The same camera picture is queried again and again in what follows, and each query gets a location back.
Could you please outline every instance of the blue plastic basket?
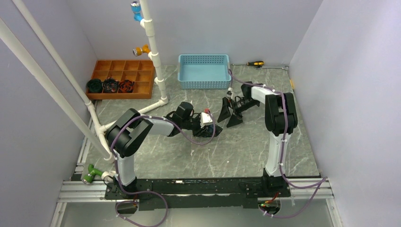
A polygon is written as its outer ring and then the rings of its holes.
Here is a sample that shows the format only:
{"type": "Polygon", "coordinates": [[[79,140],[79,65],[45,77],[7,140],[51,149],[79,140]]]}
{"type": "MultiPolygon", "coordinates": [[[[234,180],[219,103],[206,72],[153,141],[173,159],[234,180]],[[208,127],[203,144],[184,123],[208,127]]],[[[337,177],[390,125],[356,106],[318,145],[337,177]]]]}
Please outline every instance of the blue plastic basket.
{"type": "Polygon", "coordinates": [[[226,54],[181,54],[178,81],[182,89],[227,89],[229,67],[226,54]]]}

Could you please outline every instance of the green cable bundle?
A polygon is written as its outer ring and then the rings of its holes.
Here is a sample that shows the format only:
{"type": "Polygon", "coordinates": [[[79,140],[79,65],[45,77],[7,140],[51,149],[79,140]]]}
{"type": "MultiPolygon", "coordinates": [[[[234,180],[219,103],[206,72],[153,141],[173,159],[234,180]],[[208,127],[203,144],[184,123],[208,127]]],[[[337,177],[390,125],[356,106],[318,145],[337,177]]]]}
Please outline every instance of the green cable bundle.
{"type": "Polygon", "coordinates": [[[103,91],[102,81],[99,79],[91,79],[87,83],[87,88],[90,93],[102,93],[103,91]]]}

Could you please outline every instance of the wooden tray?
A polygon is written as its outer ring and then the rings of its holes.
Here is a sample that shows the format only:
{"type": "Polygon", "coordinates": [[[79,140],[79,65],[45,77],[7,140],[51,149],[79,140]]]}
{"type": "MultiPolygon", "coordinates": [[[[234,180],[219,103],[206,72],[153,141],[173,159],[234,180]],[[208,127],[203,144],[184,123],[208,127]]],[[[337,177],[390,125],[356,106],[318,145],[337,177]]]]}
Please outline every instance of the wooden tray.
{"type": "Polygon", "coordinates": [[[104,81],[114,78],[117,81],[129,79],[134,81],[132,93],[89,93],[89,99],[140,99],[151,98],[153,90],[155,67],[150,60],[99,60],[96,62],[91,79],[104,81]]]}

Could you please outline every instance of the white wall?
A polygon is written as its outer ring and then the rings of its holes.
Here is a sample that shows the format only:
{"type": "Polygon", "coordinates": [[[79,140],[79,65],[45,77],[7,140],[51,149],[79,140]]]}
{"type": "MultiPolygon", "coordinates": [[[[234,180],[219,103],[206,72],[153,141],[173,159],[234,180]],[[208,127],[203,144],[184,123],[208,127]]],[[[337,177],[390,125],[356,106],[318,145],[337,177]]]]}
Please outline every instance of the white wall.
{"type": "MultiPolygon", "coordinates": [[[[96,56],[66,2],[24,2],[84,87],[96,56]]],[[[84,103],[11,0],[0,2],[0,16],[87,122],[84,103]]],[[[49,226],[83,134],[2,41],[0,78],[0,226],[49,226]]]]}
{"type": "Polygon", "coordinates": [[[290,63],[345,226],[400,226],[401,3],[323,1],[290,63]]]}
{"type": "MultiPolygon", "coordinates": [[[[132,0],[67,0],[100,59],[134,59],[148,43],[132,0]]],[[[224,53],[232,63],[288,64],[322,0],[149,0],[163,64],[182,53],[224,53]]]]}

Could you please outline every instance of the marble table surface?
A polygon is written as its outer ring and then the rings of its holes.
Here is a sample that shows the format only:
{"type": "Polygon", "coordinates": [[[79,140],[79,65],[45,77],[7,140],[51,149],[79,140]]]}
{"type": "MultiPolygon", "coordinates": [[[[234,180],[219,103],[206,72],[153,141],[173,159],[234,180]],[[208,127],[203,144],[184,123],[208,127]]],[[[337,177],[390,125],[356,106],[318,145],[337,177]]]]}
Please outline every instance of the marble table surface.
{"type": "MultiPolygon", "coordinates": [[[[209,108],[218,118],[222,97],[227,90],[182,90],[177,80],[176,66],[162,66],[170,102],[148,112],[148,115],[165,116],[176,110],[182,102],[192,102],[195,112],[209,108]]],[[[280,69],[256,70],[247,66],[232,66],[233,74],[242,81],[265,83],[283,92],[293,92],[287,71],[280,69]]],[[[234,92],[242,96],[241,84],[234,81],[234,92]]],[[[97,106],[101,124],[117,120],[129,108],[141,109],[160,98],[154,85],[151,99],[102,100],[97,106]]],[[[190,143],[181,134],[174,137],[148,135],[135,153],[135,174],[138,178],[190,178],[190,177],[241,177],[260,176],[269,154],[269,132],[264,123],[264,105],[243,112],[244,123],[227,129],[226,119],[218,123],[221,134],[211,143],[199,146],[190,143]]],[[[294,129],[288,145],[285,167],[288,176],[316,176],[319,174],[300,112],[298,127],[294,129]]],[[[193,138],[207,141],[207,138],[193,138]]],[[[90,147],[87,165],[94,164],[102,171],[114,169],[100,154],[90,147]]]]}

